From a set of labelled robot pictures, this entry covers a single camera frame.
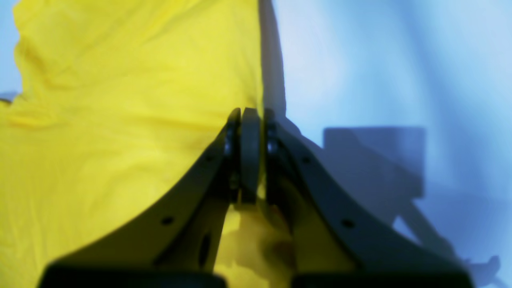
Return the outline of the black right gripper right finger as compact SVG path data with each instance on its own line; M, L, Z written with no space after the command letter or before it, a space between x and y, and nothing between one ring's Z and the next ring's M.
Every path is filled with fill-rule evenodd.
M466 270L358 204L311 150L264 111L266 201L291 234L292 288L471 288Z

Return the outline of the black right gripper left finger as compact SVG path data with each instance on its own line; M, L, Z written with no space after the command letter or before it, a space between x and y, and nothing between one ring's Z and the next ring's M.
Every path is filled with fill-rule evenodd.
M261 120L236 108L215 140L156 203L48 265L40 288L226 288L214 274L231 204L257 198Z

